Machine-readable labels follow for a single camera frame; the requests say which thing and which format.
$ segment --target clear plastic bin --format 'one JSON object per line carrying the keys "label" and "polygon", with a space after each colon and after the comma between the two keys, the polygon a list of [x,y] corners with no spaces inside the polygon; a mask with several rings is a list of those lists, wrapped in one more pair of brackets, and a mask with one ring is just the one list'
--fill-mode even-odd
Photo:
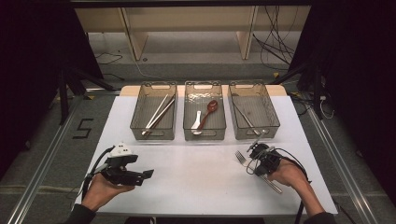
{"label": "clear plastic bin", "polygon": [[[140,86],[131,129],[136,140],[173,140],[177,115],[176,82],[144,82]],[[148,127],[150,120],[154,123]]]}
{"label": "clear plastic bin", "polygon": [[274,138],[280,126],[274,106],[262,80],[231,81],[229,102],[237,140]]}
{"label": "clear plastic bin", "polygon": [[[186,81],[184,100],[183,129],[186,141],[223,140],[226,122],[222,89],[219,81]],[[210,113],[202,130],[192,128],[196,121],[197,111],[201,111],[200,121],[207,114],[207,105],[216,100],[218,107]]]}

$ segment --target wooden spoon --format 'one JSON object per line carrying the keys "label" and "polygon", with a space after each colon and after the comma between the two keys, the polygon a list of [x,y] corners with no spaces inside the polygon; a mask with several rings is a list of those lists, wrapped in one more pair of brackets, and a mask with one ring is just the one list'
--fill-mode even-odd
{"label": "wooden spoon", "polygon": [[201,121],[201,124],[198,126],[197,130],[201,130],[206,122],[207,116],[213,112],[215,112],[218,109],[218,101],[217,100],[212,100],[211,102],[209,102],[209,104],[207,104],[207,112],[206,115],[204,116],[204,118]]}

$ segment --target sleeve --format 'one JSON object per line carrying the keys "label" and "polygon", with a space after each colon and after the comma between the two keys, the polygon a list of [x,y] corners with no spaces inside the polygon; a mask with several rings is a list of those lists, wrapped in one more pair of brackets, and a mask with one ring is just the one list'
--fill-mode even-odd
{"label": "sleeve", "polygon": [[76,203],[69,218],[64,224],[89,224],[95,218],[96,213],[87,207]]}
{"label": "sleeve", "polygon": [[331,213],[319,213],[309,219],[307,219],[304,224],[335,224],[334,215]]}

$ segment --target white table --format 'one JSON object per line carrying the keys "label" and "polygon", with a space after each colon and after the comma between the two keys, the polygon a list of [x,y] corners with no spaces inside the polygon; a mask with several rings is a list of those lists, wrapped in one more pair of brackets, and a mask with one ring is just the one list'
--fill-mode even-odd
{"label": "white table", "polygon": [[[155,217],[264,217],[297,213],[300,198],[292,188],[278,184],[283,190],[279,195],[262,179],[248,175],[246,168],[238,162],[235,151],[248,157],[246,151],[253,140],[235,140],[226,96],[225,138],[213,142],[185,141],[182,127],[184,100],[181,96],[178,97],[175,140],[134,140],[130,124],[136,99],[135,96],[116,97],[89,171],[106,148],[124,142],[139,156],[127,169],[136,172],[154,169],[154,174],[141,187],[117,196],[99,213]],[[271,100],[280,127],[274,139],[263,139],[262,142],[284,148],[294,155],[313,181],[311,185],[325,210],[337,214],[291,99],[289,96],[271,96]]]}

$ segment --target metal fork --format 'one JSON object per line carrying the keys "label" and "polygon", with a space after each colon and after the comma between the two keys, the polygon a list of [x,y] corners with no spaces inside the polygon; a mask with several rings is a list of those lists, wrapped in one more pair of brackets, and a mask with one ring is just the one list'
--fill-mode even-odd
{"label": "metal fork", "polygon": [[[239,162],[245,166],[248,167],[250,170],[254,171],[254,168],[251,165],[248,165],[248,161],[247,159],[245,159],[244,155],[242,155],[242,153],[240,151],[236,151],[235,152],[235,156],[236,158],[239,160]],[[265,175],[260,175],[260,178],[263,179],[271,188],[273,188],[274,191],[276,191],[277,193],[281,194],[282,193],[282,189],[280,189],[276,184],[274,184],[273,182],[271,182],[267,176]]]}

